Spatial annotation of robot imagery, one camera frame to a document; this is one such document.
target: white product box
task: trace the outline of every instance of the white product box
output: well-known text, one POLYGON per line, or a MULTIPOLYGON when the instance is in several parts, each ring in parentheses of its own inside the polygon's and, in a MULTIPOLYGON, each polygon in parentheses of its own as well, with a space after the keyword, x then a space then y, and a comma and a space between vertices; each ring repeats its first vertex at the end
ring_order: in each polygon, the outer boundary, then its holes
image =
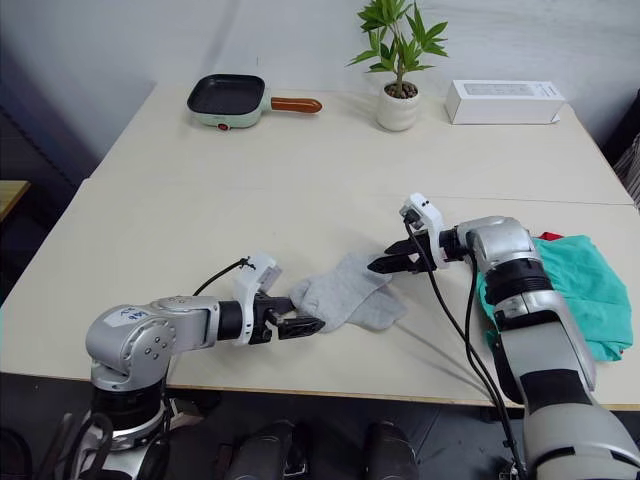
POLYGON ((551 82, 454 80, 445 107, 453 124, 545 124, 564 103, 551 82))

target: small electric pan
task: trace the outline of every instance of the small electric pan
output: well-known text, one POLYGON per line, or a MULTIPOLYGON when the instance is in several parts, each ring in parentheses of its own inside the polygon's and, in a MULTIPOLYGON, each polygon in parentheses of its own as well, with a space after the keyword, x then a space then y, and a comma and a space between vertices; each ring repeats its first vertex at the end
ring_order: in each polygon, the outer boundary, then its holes
POLYGON ((312 98, 271 97, 264 80, 253 75, 209 75, 194 87, 187 106, 205 125, 246 128, 265 110, 316 113, 322 104, 312 98))

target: green towel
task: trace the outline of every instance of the green towel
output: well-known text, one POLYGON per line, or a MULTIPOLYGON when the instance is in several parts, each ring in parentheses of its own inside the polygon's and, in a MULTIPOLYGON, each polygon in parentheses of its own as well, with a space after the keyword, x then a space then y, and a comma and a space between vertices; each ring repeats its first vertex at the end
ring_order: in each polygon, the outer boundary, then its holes
MULTIPOLYGON (((534 238, 533 242, 553 288, 567 301, 594 358, 620 360, 622 351, 633 343, 631 304, 624 283, 587 236, 554 241, 534 238)), ((484 277, 478 275, 482 308, 495 323, 493 306, 484 298, 486 286, 484 277)))

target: grey sock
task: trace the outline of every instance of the grey sock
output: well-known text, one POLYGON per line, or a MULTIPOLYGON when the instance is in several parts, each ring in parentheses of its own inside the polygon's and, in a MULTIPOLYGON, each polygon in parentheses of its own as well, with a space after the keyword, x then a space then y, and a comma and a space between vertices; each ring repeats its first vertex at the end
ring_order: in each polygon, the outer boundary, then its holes
POLYGON ((374 330, 389 327, 405 308, 388 288, 381 289, 391 275, 368 270, 371 260, 368 255, 348 254, 331 272, 295 285, 291 301, 299 311, 323 320, 325 333, 347 321, 374 330))

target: white table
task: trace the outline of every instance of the white table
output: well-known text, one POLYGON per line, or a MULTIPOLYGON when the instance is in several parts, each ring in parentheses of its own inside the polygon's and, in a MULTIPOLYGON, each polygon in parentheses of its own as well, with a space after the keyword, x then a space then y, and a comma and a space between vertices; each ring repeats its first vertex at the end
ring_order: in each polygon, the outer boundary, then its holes
MULTIPOLYGON (((284 273, 271 293, 285 294, 349 251, 381 252, 404 237, 397 211, 405 192, 300 194, 284 187, 215 188, 202 181, 158 186, 153 179, 123 187, 106 176, 85 181, 2 307, 2 371, 86 379, 84 336, 98 314, 122 303, 190 294, 212 272, 255 250, 278 259, 284 273)), ((533 233, 590 235, 626 283, 632 302, 640 298, 640 219, 632 206, 431 198, 451 225, 502 214, 533 233)), ((452 265, 437 277, 460 318, 467 267, 452 265)), ((401 274, 392 286, 409 313, 383 333, 347 325, 327 335, 259 346, 220 342, 184 354, 169 383, 488 404, 425 279, 401 274)), ((230 299, 231 277, 207 293, 230 299)), ((473 341, 491 366, 477 312, 472 325, 473 341)), ((637 314, 634 333, 640 338, 637 314)), ((611 408, 638 408, 639 364, 635 346, 623 361, 598 365, 598 400, 611 408)))
MULTIPOLYGON (((294 96, 295 92, 275 92, 294 96)), ((401 133, 373 120, 368 95, 298 92, 318 115, 270 112, 249 129, 205 127, 186 107, 189 89, 157 87, 92 179, 204 182, 222 187, 604 204, 632 200, 570 106, 554 125, 451 125, 442 99, 423 99, 401 133)))

